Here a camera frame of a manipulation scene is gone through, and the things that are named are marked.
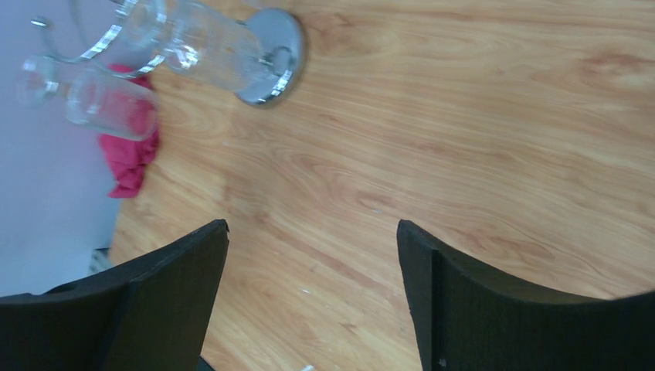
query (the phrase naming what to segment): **light blue wall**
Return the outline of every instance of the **light blue wall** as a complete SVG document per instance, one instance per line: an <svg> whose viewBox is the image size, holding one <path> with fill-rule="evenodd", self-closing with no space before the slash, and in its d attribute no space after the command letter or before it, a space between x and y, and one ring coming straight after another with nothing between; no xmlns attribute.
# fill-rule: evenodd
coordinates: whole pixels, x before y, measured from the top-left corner
<svg viewBox="0 0 655 371"><path fill-rule="evenodd" d="M114 17L109 0L83 3L84 25L97 39ZM64 119L63 100L37 109L20 107L15 79L22 61L45 51L29 20L55 22L62 52L82 45L66 0L3 2L0 12L0 296L41 293L84 277L93 249L108 247L118 201L106 197L112 179L97 134ZM138 65L148 53L117 46L105 60ZM70 78L79 67L63 67Z"/></svg>

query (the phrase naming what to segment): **glass cup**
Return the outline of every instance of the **glass cup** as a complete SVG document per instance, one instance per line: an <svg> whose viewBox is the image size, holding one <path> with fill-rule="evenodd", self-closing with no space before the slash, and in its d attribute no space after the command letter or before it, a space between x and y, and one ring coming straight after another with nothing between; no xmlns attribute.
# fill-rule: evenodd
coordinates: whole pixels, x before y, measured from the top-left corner
<svg viewBox="0 0 655 371"><path fill-rule="evenodd" d="M273 75L257 37L221 12L184 1L173 23L160 53L176 73L230 91Z"/></svg>
<svg viewBox="0 0 655 371"><path fill-rule="evenodd" d="M78 75L66 97L69 121L133 141L153 133L157 108L154 91L94 69Z"/></svg>
<svg viewBox="0 0 655 371"><path fill-rule="evenodd" d="M31 56L22 65L17 87L18 99L27 107L63 96L69 121L104 134L142 141L157 125L154 91L93 68L83 70L70 84L62 83L52 58Z"/></svg>

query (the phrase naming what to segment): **pink towel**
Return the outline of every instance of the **pink towel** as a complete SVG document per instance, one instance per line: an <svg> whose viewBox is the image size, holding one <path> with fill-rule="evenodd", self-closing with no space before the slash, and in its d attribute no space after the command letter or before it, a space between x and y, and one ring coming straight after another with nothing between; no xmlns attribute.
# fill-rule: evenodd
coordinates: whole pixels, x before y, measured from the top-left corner
<svg viewBox="0 0 655 371"><path fill-rule="evenodd" d="M128 72L132 69L127 66L111 65L110 68L117 72ZM152 84L147 77L138 77L131 80L148 89ZM131 123L133 128L141 125L138 116L134 116L135 122ZM116 188L109 192L109 197L115 199L126 199L135 197L141 185L145 173L145 166L153 162L159 147L159 128L143 141L131 141L129 139L117 138L108 134L102 134L98 141L104 151L105 159L109 169L116 179Z"/></svg>

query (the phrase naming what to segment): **metal stand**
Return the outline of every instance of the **metal stand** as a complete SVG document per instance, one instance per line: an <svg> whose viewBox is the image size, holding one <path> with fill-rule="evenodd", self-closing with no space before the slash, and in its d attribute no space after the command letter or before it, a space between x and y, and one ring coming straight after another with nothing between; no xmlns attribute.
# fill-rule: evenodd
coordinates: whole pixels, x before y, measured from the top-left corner
<svg viewBox="0 0 655 371"><path fill-rule="evenodd" d="M257 81L236 96L253 106L269 105L288 94L304 67L305 39L298 21L287 11L268 8L243 22L259 39L276 76Z"/></svg>

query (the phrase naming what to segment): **wood grain surface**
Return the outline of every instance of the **wood grain surface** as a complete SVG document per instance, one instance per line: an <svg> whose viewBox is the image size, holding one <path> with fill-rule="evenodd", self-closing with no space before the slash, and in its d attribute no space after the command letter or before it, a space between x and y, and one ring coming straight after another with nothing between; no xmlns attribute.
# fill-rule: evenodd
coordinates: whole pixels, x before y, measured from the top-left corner
<svg viewBox="0 0 655 371"><path fill-rule="evenodd" d="M655 2L280 3L310 53L282 104L154 74L161 151L112 249L228 220L215 368L419 370L399 219L551 288L655 288Z"/></svg>

